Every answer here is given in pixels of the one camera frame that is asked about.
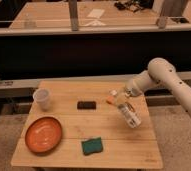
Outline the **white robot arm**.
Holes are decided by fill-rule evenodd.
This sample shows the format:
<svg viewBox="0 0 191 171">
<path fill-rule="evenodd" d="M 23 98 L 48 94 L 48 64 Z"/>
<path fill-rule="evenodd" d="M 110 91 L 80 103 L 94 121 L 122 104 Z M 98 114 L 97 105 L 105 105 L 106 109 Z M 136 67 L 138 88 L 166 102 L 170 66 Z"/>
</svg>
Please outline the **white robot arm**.
<svg viewBox="0 0 191 171">
<path fill-rule="evenodd" d="M 154 58 L 147 69 L 132 77 L 124 87 L 128 96 L 137 97 L 162 85 L 176 98 L 191 117 L 191 87 L 176 73 L 175 67 L 164 58 Z"/>
</svg>

